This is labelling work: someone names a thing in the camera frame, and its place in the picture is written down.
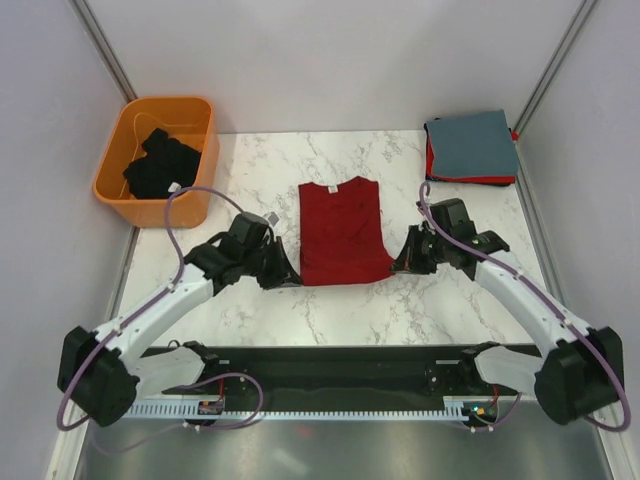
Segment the dark red t shirt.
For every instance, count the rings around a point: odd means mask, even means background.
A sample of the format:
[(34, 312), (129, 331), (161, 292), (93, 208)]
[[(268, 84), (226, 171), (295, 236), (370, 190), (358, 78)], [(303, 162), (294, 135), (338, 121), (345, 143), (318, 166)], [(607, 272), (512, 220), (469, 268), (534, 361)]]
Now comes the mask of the dark red t shirt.
[(298, 186), (300, 276), (308, 287), (369, 284), (392, 276), (382, 237), (379, 183)]

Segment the orange plastic laundry basket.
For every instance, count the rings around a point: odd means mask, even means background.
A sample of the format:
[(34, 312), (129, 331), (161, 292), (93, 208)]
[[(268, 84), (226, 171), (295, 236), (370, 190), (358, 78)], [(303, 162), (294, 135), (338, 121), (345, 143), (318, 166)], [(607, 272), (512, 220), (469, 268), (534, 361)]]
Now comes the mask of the orange plastic laundry basket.
[(201, 153), (194, 184), (212, 187), (216, 176), (220, 142), (215, 108), (199, 96), (142, 97), (120, 113), (94, 179), (93, 192), (131, 225), (160, 228), (164, 225), (164, 199), (137, 199), (129, 191), (123, 172), (143, 154), (142, 142), (160, 128)]

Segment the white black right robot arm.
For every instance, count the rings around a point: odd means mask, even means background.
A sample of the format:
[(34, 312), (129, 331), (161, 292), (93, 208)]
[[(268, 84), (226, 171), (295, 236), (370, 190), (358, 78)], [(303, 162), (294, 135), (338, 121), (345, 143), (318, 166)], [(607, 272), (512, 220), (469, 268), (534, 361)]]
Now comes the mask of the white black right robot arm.
[(539, 351), (481, 344), (458, 368), (460, 386), (477, 394), (496, 384), (531, 395), (559, 425), (585, 419), (609, 432), (627, 430), (632, 413), (620, 336), (610, 327), (595, 329), (532, 280), (498, 234), (477, 231), (461, 199), (418, 207), (425, 219), (409, 226), (392, 272), (430, 275), (443, 264), (462, 271), (503, 305)]

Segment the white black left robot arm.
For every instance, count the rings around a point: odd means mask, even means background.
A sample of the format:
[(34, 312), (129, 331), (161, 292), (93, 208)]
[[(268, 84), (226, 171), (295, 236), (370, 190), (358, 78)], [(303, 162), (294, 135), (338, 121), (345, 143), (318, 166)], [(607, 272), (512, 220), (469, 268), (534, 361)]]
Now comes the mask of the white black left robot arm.
[(57, 386), (101, 427), (120, 420), (135, 401), (175, 387), (208, 393), (219, 382), (215, 356), (198, 342), (164, 354), (147, 349), (187, 313), (242, 277), (263, 290), (298, 287), (301, 277), (281, 238), (255, 214), (235, 216), (229, 229), (193, 247), (176, 275), (124, 315), (88, 331), (76, 327), (64, 338)]

